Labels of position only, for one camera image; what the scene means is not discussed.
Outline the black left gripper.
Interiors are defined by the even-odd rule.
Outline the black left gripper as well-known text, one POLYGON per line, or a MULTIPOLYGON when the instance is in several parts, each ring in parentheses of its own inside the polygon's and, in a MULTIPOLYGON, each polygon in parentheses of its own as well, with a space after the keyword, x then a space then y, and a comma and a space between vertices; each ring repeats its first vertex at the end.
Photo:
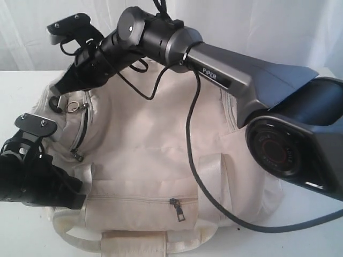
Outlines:
POLYGON ((24 164, 14 155, 1 156, 1 201, 81 209, 83 182, 51 163, 51 157, 24 164))

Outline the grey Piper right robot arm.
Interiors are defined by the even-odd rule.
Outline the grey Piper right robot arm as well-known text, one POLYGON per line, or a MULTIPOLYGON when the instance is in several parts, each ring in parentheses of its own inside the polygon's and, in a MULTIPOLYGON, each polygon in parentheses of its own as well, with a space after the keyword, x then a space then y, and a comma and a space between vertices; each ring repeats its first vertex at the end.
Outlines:
POLYGON ((197 71, 236 99, 237 126, 245 127, 249 151, 264 170, 342 200, 342 80, 207 44, 164 7, 157 14, 125 9, 108 36, 84 13, 47 29, 52 44, 79 44, 54 94, 101 87, 143 57, 178 73, 197 71))

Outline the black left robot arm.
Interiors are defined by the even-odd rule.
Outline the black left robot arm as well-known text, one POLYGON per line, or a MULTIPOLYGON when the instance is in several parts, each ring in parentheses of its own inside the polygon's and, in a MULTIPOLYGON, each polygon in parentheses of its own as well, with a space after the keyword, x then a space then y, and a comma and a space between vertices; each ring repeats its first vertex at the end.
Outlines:
POLYGON ((1 149, 1 201, 81 209, 83 183, 53 165, 41 140, 13 137, 1 149))

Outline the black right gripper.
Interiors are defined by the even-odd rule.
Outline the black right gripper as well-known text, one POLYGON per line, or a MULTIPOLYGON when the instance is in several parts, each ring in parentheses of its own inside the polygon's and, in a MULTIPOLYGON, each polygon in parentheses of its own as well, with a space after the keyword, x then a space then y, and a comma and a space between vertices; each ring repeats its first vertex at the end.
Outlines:
POLYGON ((64 95, 103 86, 119 72, 116 61, 120 57, 120 48, 79 48, 74 60, 75 72, 66 71, 53 84, 53 94, 64 95))

